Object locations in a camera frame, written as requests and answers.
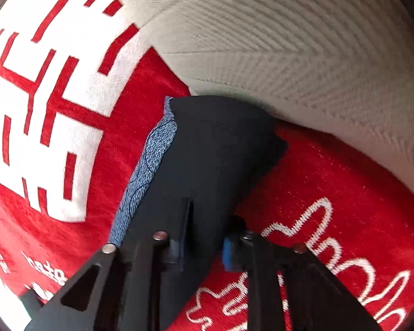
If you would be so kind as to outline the red white patterned blanket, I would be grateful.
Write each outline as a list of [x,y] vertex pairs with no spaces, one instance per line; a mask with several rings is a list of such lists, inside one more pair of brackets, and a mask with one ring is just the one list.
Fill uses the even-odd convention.
[[[268,112],[285,148],[232,212],[250,232],[248,270],[226,271],[222,244],[162,328],[167,233],[133,249],[109,234],[165,101],[203,96]],[[19,300],[27,289],[43,302],[33,319]],[[414,330],[414,193],[330,133],[247,99],[193,94],[121,0],[0,0],[0,323],[11,322]]]

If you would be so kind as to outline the grey ribbed pillow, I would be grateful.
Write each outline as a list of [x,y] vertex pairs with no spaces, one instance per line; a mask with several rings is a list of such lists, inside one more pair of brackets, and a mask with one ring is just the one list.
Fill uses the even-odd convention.
[[195,95],[330,133],[414,193],[414,14],[403,0],[121,0]]

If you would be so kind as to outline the black pants blue waistband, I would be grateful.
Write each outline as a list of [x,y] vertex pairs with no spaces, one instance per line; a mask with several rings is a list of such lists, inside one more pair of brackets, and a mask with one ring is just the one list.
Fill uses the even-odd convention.
[[169,232],[182,205],[192,206],[182,271],[164,273],[162,328],[169,327],[206,278],[235,206],[273,167],[285,144],[274,118],[227,97],[169,98],[125,189],[109,240],[135,248]]

